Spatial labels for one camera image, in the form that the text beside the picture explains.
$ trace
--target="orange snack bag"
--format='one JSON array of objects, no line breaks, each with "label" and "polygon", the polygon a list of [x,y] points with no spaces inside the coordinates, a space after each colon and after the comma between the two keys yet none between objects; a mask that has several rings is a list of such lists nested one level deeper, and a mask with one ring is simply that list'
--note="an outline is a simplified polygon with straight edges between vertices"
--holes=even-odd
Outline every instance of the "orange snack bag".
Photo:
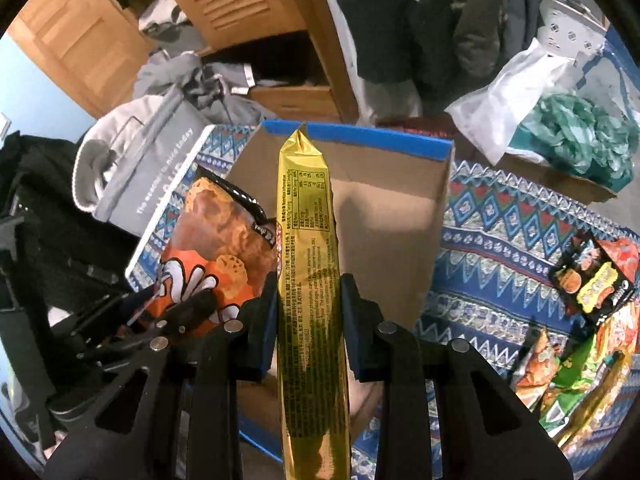
[{"label": "orange snack bag", "polygon": [[549,341],[546,328],[540,330],[535,345],[515,371],[512,387],[524,405],[533,410],[558,371],[558,349]]},{"label": "orange snack bag", "polygon": [[218,310],[192,331],[203,335],[235,318],[244,301],[260,296],[267,273],[275,268],[275,238],[255,200],[202,168],[198,174],[205,176],[196,178],[187,193],[146,310],[159,317],[174,304],[210,289]]}]

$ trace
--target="metal screw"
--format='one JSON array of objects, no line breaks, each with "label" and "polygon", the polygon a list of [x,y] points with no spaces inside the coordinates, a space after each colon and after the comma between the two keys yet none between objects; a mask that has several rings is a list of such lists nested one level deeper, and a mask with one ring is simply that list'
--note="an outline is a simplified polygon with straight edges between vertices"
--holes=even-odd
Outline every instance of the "metal screw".
[{"label": "metal screw", "polygon": [[161,335],[159,337],[153,338],[149,346],[151,346],[152,350],[159,352],[169,346],[169,340]]},{"label": "metal screw", "polygon": [[378,331],[383,334],[393,334],[396,331],[396,324],[391,321],[383,321],[378,324]]},{"label": "metal screw", "polygon": [[236,332],[240,332],[242,330],[242,321],[238,321],[237,319],[230,319],[225,323],[225,332],[229,332],[230,334],[235,334]]},{"label": "metal screw", "polygon": [[461,354],[463,354],[469,350],[469,343],[461,338],[454,339],[451,342],[451,348],[453,348],[456,352],[460,352]]}]

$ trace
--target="green snack bag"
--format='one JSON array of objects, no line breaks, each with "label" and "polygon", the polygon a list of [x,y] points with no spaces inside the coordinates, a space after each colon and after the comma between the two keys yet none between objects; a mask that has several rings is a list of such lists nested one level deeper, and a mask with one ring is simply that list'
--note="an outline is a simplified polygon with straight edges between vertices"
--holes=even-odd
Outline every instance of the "green snack bag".
[{"label": "green snack bag", "polygon": [[540,424],[551,436],[567,423],[569,415],[596,379],[601,352],[595,334],[565,359],[542,397]]}]

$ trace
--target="cardboard box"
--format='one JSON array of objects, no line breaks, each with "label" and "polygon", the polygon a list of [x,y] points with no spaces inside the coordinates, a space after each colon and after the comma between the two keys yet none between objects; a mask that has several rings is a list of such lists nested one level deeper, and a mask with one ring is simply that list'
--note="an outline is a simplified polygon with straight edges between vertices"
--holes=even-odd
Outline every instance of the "cardboard box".
[{"label": "cardboard box", "polygon": [[[299,126],[266,121],[254,133],[227,179],[274,217],[278,153]],[[385,319],[412,330],[431,285],[447,204],[452,143],[391,130],[310,123],[308,136],[323,153],[334,193],[340,272],[355,276],[363,298]],[[350,375],[352,438],[368,424],[382,388]],[[276,370],[261,384],[238,384],[241,431],[280,452]]]}]

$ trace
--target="black snack package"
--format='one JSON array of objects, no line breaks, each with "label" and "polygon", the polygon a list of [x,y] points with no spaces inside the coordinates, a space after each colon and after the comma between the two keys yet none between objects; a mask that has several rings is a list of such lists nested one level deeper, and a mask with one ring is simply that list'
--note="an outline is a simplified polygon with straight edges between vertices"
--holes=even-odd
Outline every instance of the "black snack package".
[{"label": "black snack package", "polygon": [[594,325],[600,325],[635,292],[634,283],[591,234],[552,278],[565,302]]}]

